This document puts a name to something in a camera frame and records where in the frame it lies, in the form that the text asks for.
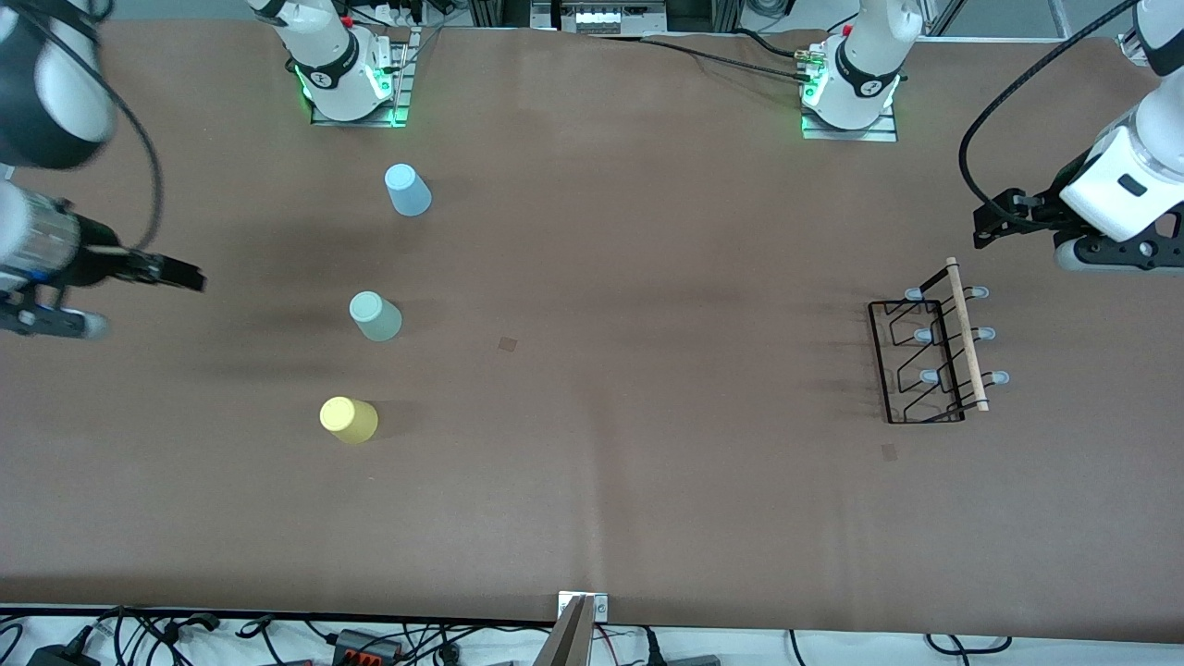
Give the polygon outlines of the black wire cup holder rack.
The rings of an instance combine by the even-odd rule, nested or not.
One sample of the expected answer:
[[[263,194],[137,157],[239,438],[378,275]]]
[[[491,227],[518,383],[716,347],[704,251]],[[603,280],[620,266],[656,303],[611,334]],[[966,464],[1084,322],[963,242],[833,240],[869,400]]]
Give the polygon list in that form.
[[[971,305],[990,288],[963,278],[955,257],[895,300],[864,308],[871,334],[882,414],[888,425],[961,423],[987,414],[989,391],[1010,374],[982,363],[982,344],[997,332],[971,321]]]

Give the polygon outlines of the mint green plastic cup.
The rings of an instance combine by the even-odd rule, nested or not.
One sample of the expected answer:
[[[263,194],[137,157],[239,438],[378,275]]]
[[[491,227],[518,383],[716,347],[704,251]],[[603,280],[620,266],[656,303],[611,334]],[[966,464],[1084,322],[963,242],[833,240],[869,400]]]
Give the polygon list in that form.
[[[377,292],[358,292],[350,297],[350,320],[355,322],[363,337],[375,342],[386,342],[403,328],[403,314],[399,308]]]

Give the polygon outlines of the yellow plastic cup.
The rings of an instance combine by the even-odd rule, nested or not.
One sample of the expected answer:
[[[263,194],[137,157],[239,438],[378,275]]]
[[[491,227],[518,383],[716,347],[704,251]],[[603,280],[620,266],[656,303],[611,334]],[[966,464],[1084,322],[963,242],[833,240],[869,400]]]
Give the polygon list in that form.
[[[379,429],[379,414],[368,401],[337,396],[320,408],[320,423],[334,438],[346,444],[361,444]]]

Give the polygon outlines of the light blue plastic cup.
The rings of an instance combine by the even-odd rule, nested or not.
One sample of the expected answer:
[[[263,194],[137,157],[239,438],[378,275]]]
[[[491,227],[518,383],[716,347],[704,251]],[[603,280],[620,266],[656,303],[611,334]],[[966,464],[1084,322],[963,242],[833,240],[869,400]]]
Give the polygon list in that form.
[[[420,174],[411,165],[395,164],[384,174],[390,203],[401,216],[425,214],[432,204],[432,193]]]

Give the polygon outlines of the brown table cover sheet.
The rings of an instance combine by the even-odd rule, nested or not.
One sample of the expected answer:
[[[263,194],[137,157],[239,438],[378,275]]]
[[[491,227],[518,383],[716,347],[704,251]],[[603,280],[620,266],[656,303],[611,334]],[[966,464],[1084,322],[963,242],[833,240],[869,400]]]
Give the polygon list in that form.
[[[787,81],[456,27],[405,128],[321,128],[268,26],[107,25],[154,249],[208,286],[0,337],[0,603],[546,620],[583,589],[617,623],[1184,641],[1184,277],[971,241],[959,140],[1047,51],[918,43],[884,145],[804,139]],[[888,425],[864,308],[948,257],[1010,380]],[[369,441],[323,429],[337,396]]]

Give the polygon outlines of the black box with orange buttons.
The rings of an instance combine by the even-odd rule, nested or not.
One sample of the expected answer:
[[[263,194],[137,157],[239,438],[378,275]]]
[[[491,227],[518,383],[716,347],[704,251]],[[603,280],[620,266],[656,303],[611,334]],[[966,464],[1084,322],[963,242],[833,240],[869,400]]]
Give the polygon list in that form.
[[[332,666],[395,666],[403,643],[360,630],[337,632]]]

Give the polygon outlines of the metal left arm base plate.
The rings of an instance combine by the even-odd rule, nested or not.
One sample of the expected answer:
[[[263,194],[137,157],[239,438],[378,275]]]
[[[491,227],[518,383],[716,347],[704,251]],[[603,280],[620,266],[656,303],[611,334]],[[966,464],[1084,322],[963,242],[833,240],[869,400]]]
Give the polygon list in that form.
[[[837,128],[826,123],[813,110],[802,111],[802,135],[807,140],[896,142],[897,124],[894,105],[886,105],[869,127],[857,129]]]

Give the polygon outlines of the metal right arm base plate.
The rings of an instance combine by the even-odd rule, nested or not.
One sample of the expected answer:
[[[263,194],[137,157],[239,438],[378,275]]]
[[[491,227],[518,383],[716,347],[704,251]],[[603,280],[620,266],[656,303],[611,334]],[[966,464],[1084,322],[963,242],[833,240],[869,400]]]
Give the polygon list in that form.
[[[373,98],[373,105],[363,117],[332,119],[314,105],[313,92],[302,89],[309,123],[315,127],[403,128],[407,123],[416,81],[416,56],[420,51],[423,30],[408,28],[405,38],[374,36],[363,75],[368,77],[372,91],[363,94],[363,101]]]

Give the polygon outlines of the metal frame equipment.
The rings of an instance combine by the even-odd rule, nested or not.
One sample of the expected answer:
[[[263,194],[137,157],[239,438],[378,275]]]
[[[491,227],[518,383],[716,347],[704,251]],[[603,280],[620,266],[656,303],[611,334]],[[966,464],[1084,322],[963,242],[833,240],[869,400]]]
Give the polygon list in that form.
[[[664,0],[530,0],[529,27],[641,38],[669,27]]]

